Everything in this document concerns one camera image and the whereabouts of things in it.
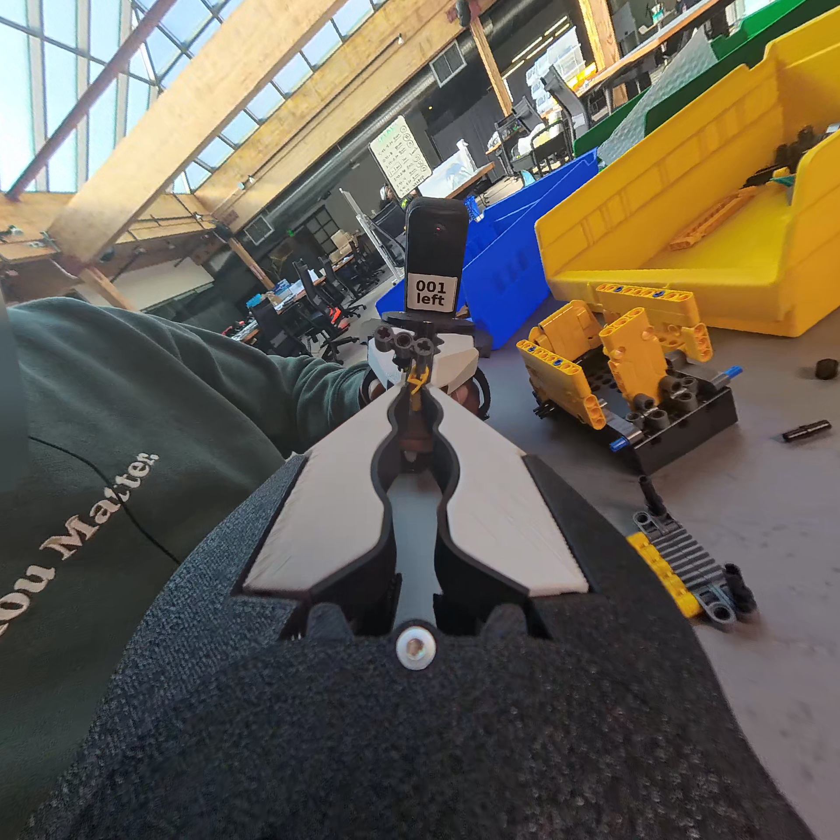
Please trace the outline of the person's left forearm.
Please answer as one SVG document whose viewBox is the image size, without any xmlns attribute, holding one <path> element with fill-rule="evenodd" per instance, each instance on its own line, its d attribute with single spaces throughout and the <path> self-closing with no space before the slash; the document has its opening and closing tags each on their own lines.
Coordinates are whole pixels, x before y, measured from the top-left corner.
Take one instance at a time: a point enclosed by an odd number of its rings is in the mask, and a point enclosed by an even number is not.
<svg viewBox="0 0 840 840">
<path fill-rule="evenodd" d="M 302 454 L 360 411 L 369 369 L 268 356 L 250 389 L 255 424 L 283 456 Z"/>
</svg>

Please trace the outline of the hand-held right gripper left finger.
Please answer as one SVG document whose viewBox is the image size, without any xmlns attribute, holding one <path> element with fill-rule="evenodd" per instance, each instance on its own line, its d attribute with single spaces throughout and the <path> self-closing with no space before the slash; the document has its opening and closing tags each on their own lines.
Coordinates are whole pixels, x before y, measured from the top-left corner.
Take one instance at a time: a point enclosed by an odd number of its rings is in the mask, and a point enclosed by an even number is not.
<svg viewBox="0 0 840 840">
<path fill-rule="evenodd" d="M 325 596 L 365 566 L 393 573 L 387 491 L 400 466 L 393 387 L 312 446 L 243 583 L 248 595 Z"/>
</svg>

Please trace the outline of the green plastic bin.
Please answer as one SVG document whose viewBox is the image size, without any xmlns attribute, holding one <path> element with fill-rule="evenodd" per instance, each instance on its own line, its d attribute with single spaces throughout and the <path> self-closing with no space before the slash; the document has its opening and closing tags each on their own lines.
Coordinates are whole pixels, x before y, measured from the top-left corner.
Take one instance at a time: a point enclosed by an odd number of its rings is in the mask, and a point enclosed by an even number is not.
<svg viewBox="0 0 840 840">
<path fill-rule="evenodd" d="M 737 67 L 755 67 L 763 58 L 764 51 L 770 42 L 831 11 L 837 5 L 837 1 L 772 2 L 745 17 L 731 35 L 719 36 L 709 40 L 717 57 L 717 62 L 710 69 L 702 72 L 696 79 L 678 89 L 676 93 L 662 103 L 653 107 L 646 119 L 646 136 L 674 117 L 680 110 L 716 85 Z M 618 125 L 625 120 L 645 92 L 621 106 L 612 116 L 600 121 L 594 128 L 576 140 L 574 142 L 574 156 L 583 156 L 590 151 L 597 150 Z"/>
</svg>

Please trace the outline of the orange lego beam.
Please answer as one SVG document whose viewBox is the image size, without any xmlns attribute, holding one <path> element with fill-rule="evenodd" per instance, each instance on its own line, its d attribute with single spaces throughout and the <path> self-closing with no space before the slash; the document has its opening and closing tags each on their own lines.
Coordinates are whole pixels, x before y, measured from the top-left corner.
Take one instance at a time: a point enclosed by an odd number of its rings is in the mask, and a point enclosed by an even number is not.
<svg viewBox="0 0 840 840">
<path fill-rule="evenodd" d="M 724 196 L 698 216 L 680 234 L 668 243 L 668 250 L 680 251 L 696 246 L 746 207 L 760 191 L 760 186 L 744 186 Z"/>
</svg>

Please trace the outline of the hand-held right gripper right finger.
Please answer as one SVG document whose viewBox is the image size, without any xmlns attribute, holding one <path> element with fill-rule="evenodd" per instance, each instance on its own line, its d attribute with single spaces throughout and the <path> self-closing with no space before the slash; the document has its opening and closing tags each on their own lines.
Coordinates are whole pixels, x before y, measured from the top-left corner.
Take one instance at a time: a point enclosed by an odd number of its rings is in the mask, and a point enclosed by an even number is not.
<svg viewBox="0 0 840 840">
<path fill-rule="evenodd" d="M 427 403 L 442 449 L 444 544 L 517 595 L 587 593 L 525 453 L 437 387 L 428 388 Z"/>
</svg>

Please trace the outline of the yellow plastic bin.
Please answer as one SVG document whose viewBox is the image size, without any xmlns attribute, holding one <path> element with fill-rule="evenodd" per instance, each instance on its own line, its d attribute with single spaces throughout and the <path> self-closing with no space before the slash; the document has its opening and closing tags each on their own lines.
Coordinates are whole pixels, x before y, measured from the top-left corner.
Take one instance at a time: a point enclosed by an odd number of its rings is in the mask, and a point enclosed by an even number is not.
<svg viewBox="0 0 840 840">
<path fill-rule="evenodd" d="M 771 165 L 806 125 L 839 117 L 839 11 L 768 44 L 535 224 L 552 297 L 605 282 L 696 296 L 711 327 L 798 337 L 838 309 L 838 131 L 696 246 L 670 240 Z"/>
</svg>

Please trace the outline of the whiteboard on stand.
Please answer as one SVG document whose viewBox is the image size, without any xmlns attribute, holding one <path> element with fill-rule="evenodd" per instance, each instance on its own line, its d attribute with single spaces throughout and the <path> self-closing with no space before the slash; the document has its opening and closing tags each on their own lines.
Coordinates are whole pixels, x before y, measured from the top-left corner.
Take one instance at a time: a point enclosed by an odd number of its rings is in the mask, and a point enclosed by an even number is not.
<svg viewBox="0 0 840 840">
<path fill-rule="evenodd" d="M 402 114 L 370 142 L 369 149 L 400 199 L 419 188 L 433 173 Z"/>
</svg>

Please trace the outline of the grey ribbed lego subassembly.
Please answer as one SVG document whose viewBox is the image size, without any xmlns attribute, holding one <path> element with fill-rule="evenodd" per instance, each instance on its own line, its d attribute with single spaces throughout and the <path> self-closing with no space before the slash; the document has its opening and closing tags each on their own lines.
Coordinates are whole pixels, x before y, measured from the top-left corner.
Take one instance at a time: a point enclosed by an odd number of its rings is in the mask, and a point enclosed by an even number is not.
<svg viewBox="0 0 840 840">
<path fill-rule="evenodd" d="M 728 627 L 758 611 L 735 563 L 720 564 L 667 509 L 648 476 L 638 485 L 645 509 L 633 515 L 627 541 L 658 578 L 683 617 Z"/>
</svg>

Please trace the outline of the yellow lego robot model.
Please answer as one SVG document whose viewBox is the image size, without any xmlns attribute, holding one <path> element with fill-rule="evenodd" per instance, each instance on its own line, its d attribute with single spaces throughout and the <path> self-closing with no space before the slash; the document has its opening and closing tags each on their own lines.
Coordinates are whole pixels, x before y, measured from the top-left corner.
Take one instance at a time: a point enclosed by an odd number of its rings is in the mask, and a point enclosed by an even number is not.
<svg viewBox="0 0 840 840">
<path fill-rule="evenodd" d="M 596 285 L 518 341 L 539 418 L 566 417 L 637 475 L 651 475 L 739 420 L 732 380 L 696 296 L 627 283 Z"/>
</svg>

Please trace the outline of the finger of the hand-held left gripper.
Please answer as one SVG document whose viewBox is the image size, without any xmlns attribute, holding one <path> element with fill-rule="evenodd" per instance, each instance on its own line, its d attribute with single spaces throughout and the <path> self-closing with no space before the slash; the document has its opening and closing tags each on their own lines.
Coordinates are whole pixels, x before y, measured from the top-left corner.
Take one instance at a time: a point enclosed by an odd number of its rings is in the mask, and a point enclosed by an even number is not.
<svg viewBox="0 0 840 840">
<path fill-rule="evenodd" d="M 373 332 L 367 343 L 367 361 L 375 379 L 383 387 L 394 387 L 403 384 L 405 374 L 395 363 L 393 346 L 390 345 L 386 350 L 378 350 L 375 346 L 375 336 L 376 332 Z"/>
<path fill-rule="evenodd" d="M 439 333 L 427 384 L 439 390 L 458 389 L 476 373 L 479 357 L 472 334 Z"/>
</svg>

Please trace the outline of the black lego connector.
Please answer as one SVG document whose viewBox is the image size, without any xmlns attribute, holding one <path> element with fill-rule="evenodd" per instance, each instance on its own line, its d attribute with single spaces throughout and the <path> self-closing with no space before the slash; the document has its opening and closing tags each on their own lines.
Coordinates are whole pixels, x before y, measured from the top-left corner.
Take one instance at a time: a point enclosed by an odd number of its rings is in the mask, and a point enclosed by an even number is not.
<svg viewBox="0 0 840 840">
<path fill-rule="evenodd" d="M 424 331 L 415 335 L 386 323 L 374 331 L 373 342 L 377 351 L 392 354 L 393 363 L 400 371 L 409 371 L 413 366 L 430 369 L 437 349 L 434 338 Z"/>
</svg>

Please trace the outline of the large bubble wrap sheet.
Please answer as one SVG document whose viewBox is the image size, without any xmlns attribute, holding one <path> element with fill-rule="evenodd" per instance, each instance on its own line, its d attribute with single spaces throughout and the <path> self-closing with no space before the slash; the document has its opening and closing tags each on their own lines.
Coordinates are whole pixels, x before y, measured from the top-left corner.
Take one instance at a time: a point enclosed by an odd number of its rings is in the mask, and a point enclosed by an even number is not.
<svg viewBox="0 0 840 840">
<path fill-rule="evenodd" d="M 597 148 L 598 169 L 603 170 L 640 143 L 646 136 L 646 119 L 653 107 L 710 69 L 717 60 L 705 30 L 694 30 L 690 39 L 667 64 L 656 82 L 647 89 L 639 103 Z"/>
</svg>

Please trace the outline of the person's green hoodie torso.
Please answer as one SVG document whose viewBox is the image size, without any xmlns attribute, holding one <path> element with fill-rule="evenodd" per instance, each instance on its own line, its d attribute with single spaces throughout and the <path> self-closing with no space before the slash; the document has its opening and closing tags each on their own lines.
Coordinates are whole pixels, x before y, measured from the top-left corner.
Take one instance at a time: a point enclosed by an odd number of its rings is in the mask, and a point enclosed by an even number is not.
<svg viewBox="0 0 840 840">
<path fill-rule="evenodd" d="M 72 761 L 177 564 L 300 440 L 291 363 L 68 299 L 9 319 L 30 468 L 2 493 L 2 838 Z"/>
</svg>

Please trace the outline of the blue plastic bin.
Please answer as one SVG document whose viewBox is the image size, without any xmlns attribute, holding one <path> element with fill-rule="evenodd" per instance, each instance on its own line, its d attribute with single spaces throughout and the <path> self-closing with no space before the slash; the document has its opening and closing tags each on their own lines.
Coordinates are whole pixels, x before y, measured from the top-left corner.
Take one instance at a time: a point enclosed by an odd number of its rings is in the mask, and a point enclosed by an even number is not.
<svg viewBox="0 0 840 840">
<path fill-rule="evenodd" d="M 590 150 L 539 181 L 490 205 L 469 223 L 458 305 L 467 305 L 497 350 L 550 294 L 536 222 L 599 172 Z"/>
</svg>

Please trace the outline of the black lego parts cluster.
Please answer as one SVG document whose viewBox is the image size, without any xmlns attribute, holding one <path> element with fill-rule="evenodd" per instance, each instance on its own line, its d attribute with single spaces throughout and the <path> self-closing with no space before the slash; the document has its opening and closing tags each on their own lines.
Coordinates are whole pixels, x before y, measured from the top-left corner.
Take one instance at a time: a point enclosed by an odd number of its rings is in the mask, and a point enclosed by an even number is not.
<svg viewBox="0 0 840 840">
<path fill-rule="evenodd" d="M 802 157 L 818 145 L 820 142 L 827 140 L 833 134 L 839 131 L 839 122 L 830 123 L 824 131 L 817 132 L 813 126 L 804 126 L 797 134 L 796 140 L 792 143 L 783 143 L 777 147 L 773 162 L 771 165 L 765 166 L 762 169 L 753 173 L 742 185 L 744 186 L 764 186 L 770 182 L 770 178 L 774 170 L 781 167 L 789 167 L 791 172 L 797 172 L 799 163 Z"/>
</svg>

